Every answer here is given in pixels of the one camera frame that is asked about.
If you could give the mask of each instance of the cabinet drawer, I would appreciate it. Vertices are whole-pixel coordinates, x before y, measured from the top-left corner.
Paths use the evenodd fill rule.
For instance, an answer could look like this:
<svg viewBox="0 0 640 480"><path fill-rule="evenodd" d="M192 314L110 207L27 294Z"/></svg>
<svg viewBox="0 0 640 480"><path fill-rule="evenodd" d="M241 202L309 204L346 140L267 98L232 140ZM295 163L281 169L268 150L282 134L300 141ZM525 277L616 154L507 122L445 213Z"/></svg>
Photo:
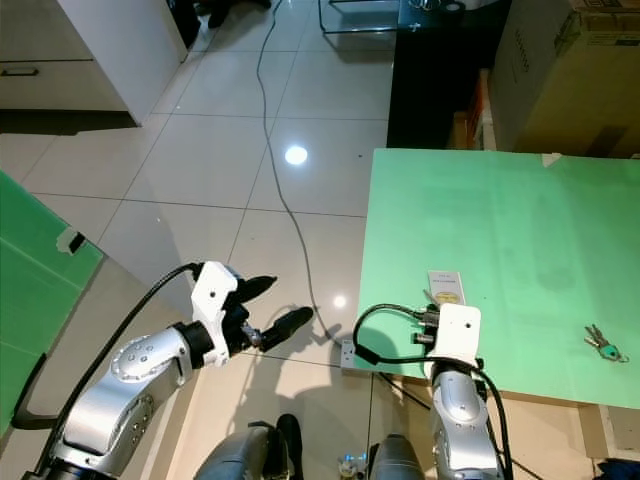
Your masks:
<svg viewBox="0 0 640 480"><path fill-rule="evenodd" d="M127 110L93 61L0 62L0 108Z"/></svg>
<svg viewBox="0 0 640 480"><path fill-rule="evenodd" d="M56 0L0 1L0 61L91 58Z"/></svg>

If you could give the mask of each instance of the green table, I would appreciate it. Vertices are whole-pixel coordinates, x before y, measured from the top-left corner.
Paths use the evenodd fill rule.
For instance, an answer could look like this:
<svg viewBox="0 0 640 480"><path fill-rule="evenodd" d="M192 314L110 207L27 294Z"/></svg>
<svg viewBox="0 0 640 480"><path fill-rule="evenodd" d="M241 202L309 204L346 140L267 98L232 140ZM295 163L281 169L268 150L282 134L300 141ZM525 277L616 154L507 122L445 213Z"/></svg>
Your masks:
<svg viewBox="0 0 640 480"><path fill-rule="evenodd" d="M504 391L640 408L640 161L476 151L375 152L359 311L425 305L427 271L460 272L479 355ZM629 363L584 342L597 324ZM375 314L362 343L420 355ZM423 377L420 365L356 367Z"/></svg>

